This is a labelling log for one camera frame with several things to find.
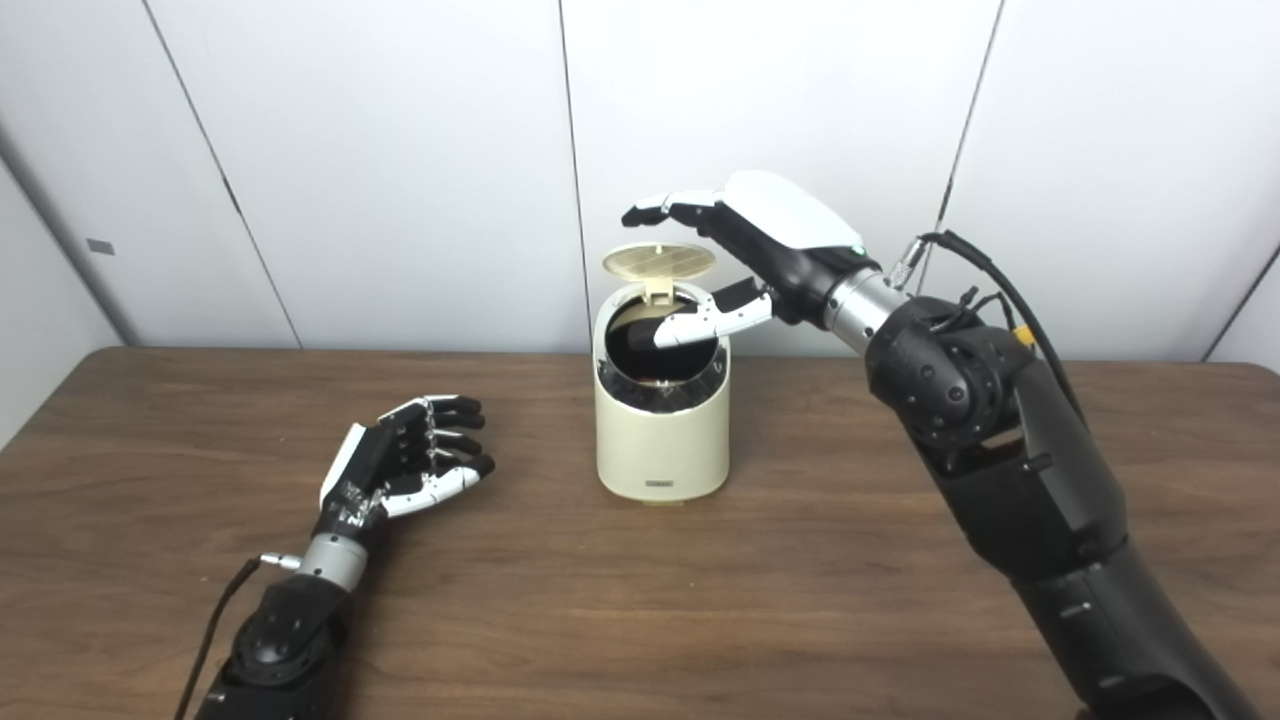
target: black robotic arm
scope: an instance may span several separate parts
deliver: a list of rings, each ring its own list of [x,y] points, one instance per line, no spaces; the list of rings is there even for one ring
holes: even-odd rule
[[[931,233],[886,275],[832,210],[760,172],[737,173],[719,192],[641,201],[622,223],[666,218],[759,275],[781,319],[863,354],[870,392],[897,414],[970,546],[1009,578],[1094,717],[1261,720],[1147,570],[1048,337],[989,259],[954,233]],[[972,295],[957,304],[904,293],[928,243],[997,278],[998,300],[1010,295],[1030,332],[984,324]],[[699,340],[694,332],[669,315],[630,337],[666,347]]]

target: metal connector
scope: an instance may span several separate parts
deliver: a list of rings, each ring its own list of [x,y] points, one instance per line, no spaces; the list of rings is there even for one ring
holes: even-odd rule
[[[919,237],[911,241],[911,245],[906,247],[906,252],[902,254],[902,259],[893,265],[893,270],[888,274],[888,286],[891,288],[902,290],[906,287],[908,281],[911,279],[911,274],[915,273],[915,266],[924,259],[924,251],[928,247],[929,243]]]
[[[264,552],[257,556],[257,559],[268,565],[279,565],[289,571],[297,571],[297,569],[302,566],[301,557],[297,555],[284,555],[283,552]]]

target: cable connector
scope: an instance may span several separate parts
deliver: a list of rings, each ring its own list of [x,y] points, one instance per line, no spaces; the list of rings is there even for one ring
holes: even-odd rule
[[[283,552],[264,552],[262,555],[259,555],[257,559],[268,565],[276,565],[289,571],[297,571],[297,569],[302,566],[301,557],[297,555],[284,555]]]

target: wooden table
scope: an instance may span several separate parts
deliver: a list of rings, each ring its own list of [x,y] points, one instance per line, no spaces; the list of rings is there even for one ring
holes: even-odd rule
[[[1280,715],[1280,378],[1070,372],[1156,574]],[[1071,717],[864,386],[856,360],[737,361],[728,484],[644,507],[595,478],[584,356],[99,352],[0,455],[0,715],[170,716],[227,579],[305,547],[347,425],[463,392],[498,471],[366,575],[342,717]]]

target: black cable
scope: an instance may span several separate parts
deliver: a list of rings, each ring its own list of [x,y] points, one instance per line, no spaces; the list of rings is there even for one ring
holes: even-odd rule
[[[956,311],[948,315],[947,319],[929,328],[929,332],[945,333],[951,328],[956,327],[957,324],[960,324],[960,320],[969,318],[970,316],[969,304],[973,302],[973,297],[975,295],[978,295],[978,286],[973,286],[969,290],[966,290],[965,293],[960,296],[960,302],[957,304],[959,307],[956,309]]]
[[[1010,332],[1012,332],[1012,329],[1018,327],[1018,322],[1014,320],[1014,309],[1009,306],[1009,299],[1005,297],[1004,292],[993,292],[983,297],[982,300],[975,302],[974,306],[969,309],[969,311],[977,315],[979,310],[982,310],[995,300],[1000,301],[1000,309],[1005,313],[1005,325],[1009,327]]]
[[[205,628],[205,638],[200,641],[200,651],[196,652],[196,664],[191,667],[191,675],[187,676],[187,687],[182,689],[182,698],[178,701],[178,711],[173,714],[173,720],[182,720],[187,716],[187,705],[191,703],[191,693],[196,691],[196,683],[200,682],[200,671],[205,666],[205,659],[209,657],[209,646],[214,644],[214,633],[218,630],[218,620],[223,616],[223,610],[230,601],[236,591],[244,584],[244,580],[253,574],[253,570],[262,564],[257,557],[251,557],[241,568],[239,573],[232,578],[232,582],[227,583],[227,588],[223,589],[223,597],[218,598],[218,605],[214,606],[214,614],[209,618],[209,626]]]
[[[955,252],[964,260],[966,260],[973,266],[978,268],[983,273],[987,273],[996,286],[1009,296],[1009,301],[1014,304],[1018,309],[1018,314],[1023,316],[1023,322],[1032,331],[1032,336],[1036,337],[1036,342],[1041,346],[1041,352],[1044,354],[1044,363],[1048,364],[1048,369],[1053,373],[1053,379],[1057,380],[1060,388],[1062,388],[1062,395],[1066,396],[1066,401],[1071,404],[1071,409],[1075,410],[1076,416],[1084,423],[1084,411],[1080,410],[1080,402],[1075,398],[1075,391],[1071,388],[1071,382],[1066,378],[1066,369],[1062,368],[1062,361],[1057,356],[1057,351],[1053,348],[1053,343],[1048,340],[1048,333],[1044,332],[1044,327],[1041,325],[1039,319],[1036,313],[1032,311],[1030,306],[1027,305],[1027,300],[1023,299],[1014,283],[1001,273],[996,264],[988,258],[982,250],[978,250],[968,240],[957,236],[951,231],[943,233],[929,233],[922,236],[929,242],[934,242],[951,252]]]

